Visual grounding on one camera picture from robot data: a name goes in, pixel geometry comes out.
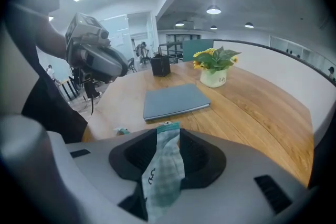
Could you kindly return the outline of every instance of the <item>green leaves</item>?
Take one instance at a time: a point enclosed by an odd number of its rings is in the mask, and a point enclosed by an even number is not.
[[[195,57],[195,60],[202,62],[203,65],[212,69],[212,71],[223,70],[233,65],[231,58],[241,52],[234,50],[224,50],[223,47],[215,50],[213,55],[203,52]]]
[[[215,50],[214,51],[214,59],[215,59],[215,61],[216,62],[218,62],[219,60],[220,60],[220,56],[221,56],[221,54],[223,54],[223,52],[224,52],[224,48],[223,47],[220,47],[219,49],[217,49],[217,50]]]
[[[206,52],[198,55],[195,57],[195,61],[198,62],[211,62],[212,61],[212,56],[210,54],[207,54]]]
[[[236,52],[234,50],[224,50],[223,52],[220,53],[219,57],[221,60],[229,60],[233,56],[240,54],[241,52]]]

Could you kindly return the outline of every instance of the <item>closed laptop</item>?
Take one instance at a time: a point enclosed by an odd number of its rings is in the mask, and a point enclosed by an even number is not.
[[[206,108],[210,100],[194,84],[163,88],[146,93],[145,121]]]

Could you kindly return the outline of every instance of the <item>black vent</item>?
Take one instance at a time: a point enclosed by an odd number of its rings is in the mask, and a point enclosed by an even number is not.
[[[156,152],[156,134],[149,135],[137,143],[126,148],[125,158],[137,167],[142,173],[145,172]]]
[[[291,200],[269,175],[258,176],[254,180],[276,214],[291,205]]]
[[[184,173],[194,173],[201,170],[209,161],[209,154],[204,145],[196,143],[188,136],[180,136],[181,156],[184,163]]]
[[[70,155],[71,155],[72,158],[78,158],[80,156],[84,156],[84,155],[87,155],[87,154],[90,154],[90,152],[86,149],[70,152]]]

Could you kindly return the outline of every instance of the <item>person's arm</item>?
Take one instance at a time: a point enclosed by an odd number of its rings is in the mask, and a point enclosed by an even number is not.
[[[36,23],[36,45],[38,48],[47,54],[65,59],[65,37],[54,29],[49,21],[48,16],[38,17]]]

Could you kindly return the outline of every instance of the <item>plaid cloth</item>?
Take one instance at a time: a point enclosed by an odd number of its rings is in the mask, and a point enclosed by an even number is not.
[[[155,223],[180,195],[184,164],[177,142],[180,123],[157,128],[156,153],[142,175],[148,222]]]

